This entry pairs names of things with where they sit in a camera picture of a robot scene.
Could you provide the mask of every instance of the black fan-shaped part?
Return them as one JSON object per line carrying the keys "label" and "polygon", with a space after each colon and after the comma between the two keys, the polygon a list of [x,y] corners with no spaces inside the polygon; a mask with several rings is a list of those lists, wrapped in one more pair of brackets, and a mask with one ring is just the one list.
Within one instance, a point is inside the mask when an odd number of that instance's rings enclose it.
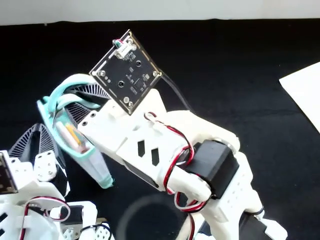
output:
{"label": "black fan-shaped part", "polygon": [[60,148],[45,125],[36,123],[15,142],[8,151],[11,158],[19,158],[21,162],[34,164],[37,154],[52,150],[62,168],[66,168]]}

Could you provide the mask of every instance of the black cable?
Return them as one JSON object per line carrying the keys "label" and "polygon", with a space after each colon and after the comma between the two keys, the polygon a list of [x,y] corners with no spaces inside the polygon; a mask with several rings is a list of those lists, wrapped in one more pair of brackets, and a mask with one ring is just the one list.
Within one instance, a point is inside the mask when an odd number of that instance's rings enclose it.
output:
{"label": "black cable", "polygon": [[190,112],[194,113],[193,108],[190,106],[190,104],[188,103],[187,99],[185,98],[185,96],[182,94],[181,90],[179,89],[179,87],[175,84],[174,81],[172,81],[172,79],[165,74],[162,70],[162,76],[161,78],[170,86],[170,88],[172,88],[172,90],[174,91],[174,93],[177,95],[177,97],[181,100],[181,102],[183,103],[183,105],[185,106],[185,108],[187,110],[189,110]]}
{"label": "black cable", "polygon": [[246,211],[246,213],[249,214],[249,215],[252,215],[252,216],[257,216],[257,215],[261,214],[264,210],[265,210],[265,207],[262,206],[262,208],[257,212],[248,212],[248,211]]}
{"label": "black cable", "polygon": [[108,240],[111,239],[111,237],[112,237],[111,229],[108,226],[106,226],[106,225],[104,225],[102,223],[101,224],[95,224],[95,225],[86,226],[86,227],[84,227],[84,228],[82,228],[80,230],[80,233],[82,233],[85,230],[92,229],[92,228],[97,228],[97,227],[103,227],[103,228],[107,229],[109,231],[109,233],[110,233]]}

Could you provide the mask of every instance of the white connector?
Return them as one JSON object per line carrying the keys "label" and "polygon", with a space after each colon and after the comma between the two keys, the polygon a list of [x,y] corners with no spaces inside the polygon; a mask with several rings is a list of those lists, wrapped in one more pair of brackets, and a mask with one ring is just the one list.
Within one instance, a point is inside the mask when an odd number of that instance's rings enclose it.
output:
{"label": "white connector", "polygon": [[124,59],[125,56],[133,49],[133,46],[128,43],[124,42],[118,49],[114,51],[114,55],[118,59]]}

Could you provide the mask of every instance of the black plastic part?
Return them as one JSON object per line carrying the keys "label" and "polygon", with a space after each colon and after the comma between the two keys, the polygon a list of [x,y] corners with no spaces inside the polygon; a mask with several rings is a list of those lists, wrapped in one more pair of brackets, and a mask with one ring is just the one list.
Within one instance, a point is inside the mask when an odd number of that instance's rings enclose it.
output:
{"label": "black plastic part", "polygon": [[132,166],[130,163],[126,162],[125,160],[123,160],[123,162],[125,163],[125,165],[128,167],[128,169],[133,172],[135,175],[139,176],[140,178],[142,178],[145,182],[147,182],[148,184],[150,184],[151,186],[155,187],[156,189],[159,188],[159,185],[148,175],[146,175],[144,172],[140,171],[138,168]]}
{"label": "black plastic part", "polygon": [[56,189],[58,189],[58,191],[64,196],[66,195],[66,191],[67,191],[68,179],[58,165],[56,165],[56,170],[57,170],[56,176],[54,179],[50,181],[50,183],[52,183],[56,187]]}
{"label": "black plastic part", "polygon": [[239,240],[272,240],[265,233],[266,229],[255,216],[244,212],[239,221]]}
{"label": "black plastic part", "polygon": [[212,198],[220,199],[238,168],[239,164],[227,145],[205,140],[185,170],[204,179],[211,187]]}
{"label": "black plastic part", "polygon": [[[71,213],[70,216],[63,222],[65,225],[82,224],[82,209],[84,206],[75,205],[70,206]],[[65,218],[68,214],[68,209],[63,206],[60,211],[60,218]]]}

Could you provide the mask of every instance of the white paper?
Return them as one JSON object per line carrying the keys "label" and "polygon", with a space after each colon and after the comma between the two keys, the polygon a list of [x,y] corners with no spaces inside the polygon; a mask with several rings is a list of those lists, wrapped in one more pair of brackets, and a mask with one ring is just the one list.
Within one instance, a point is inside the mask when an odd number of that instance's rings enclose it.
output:
{"label": "white paper", "polygon": [[279,81],[320,133],[320,62]]}

